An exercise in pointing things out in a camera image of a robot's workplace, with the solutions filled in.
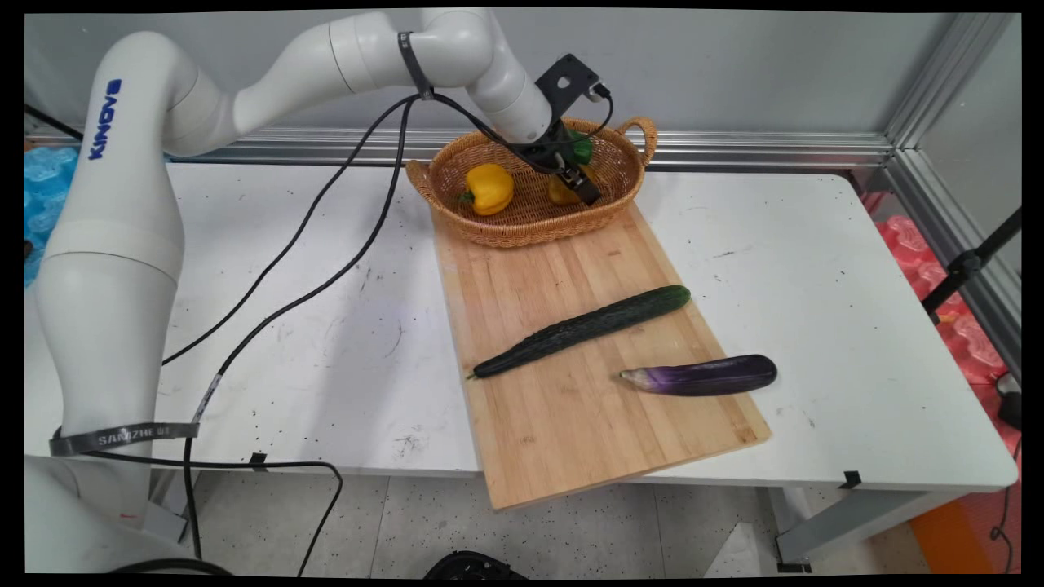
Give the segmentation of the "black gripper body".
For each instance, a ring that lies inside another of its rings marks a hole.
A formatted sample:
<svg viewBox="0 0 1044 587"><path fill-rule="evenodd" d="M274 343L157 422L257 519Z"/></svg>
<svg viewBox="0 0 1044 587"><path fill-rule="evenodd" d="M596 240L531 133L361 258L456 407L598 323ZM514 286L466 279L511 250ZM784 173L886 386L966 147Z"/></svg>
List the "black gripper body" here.
<svg viewBox="0 0 1044 587"><path fill-rule="evenodd" d="M586 164L586 135L557 121L538 141L517 146L515 155L538 172L563 174Z"/></svg>

